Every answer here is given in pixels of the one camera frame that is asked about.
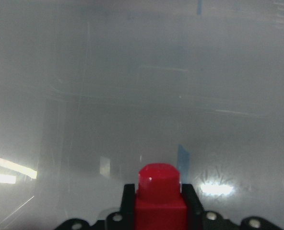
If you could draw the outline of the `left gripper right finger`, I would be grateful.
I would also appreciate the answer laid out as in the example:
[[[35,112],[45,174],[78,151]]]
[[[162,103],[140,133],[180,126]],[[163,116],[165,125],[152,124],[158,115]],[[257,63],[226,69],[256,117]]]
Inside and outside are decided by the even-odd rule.
[[[257,216],[250,216],[241,220],[239,225],[215,211],[204,209],[193,185],[183,184],[181,195],[187,206],[187,220],[189,230],[279,230],[274,223]]]

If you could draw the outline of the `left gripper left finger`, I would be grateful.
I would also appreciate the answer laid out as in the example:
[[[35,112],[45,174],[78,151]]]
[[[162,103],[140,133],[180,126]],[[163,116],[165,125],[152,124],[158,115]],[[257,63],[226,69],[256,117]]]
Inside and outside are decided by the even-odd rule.
[[[106,219],[90,225],[84,219],[71,218],[57,226],[58,230],[133,230],[135,208],[135,185],[126,184],[123,188],[119,211],[110,213]]]

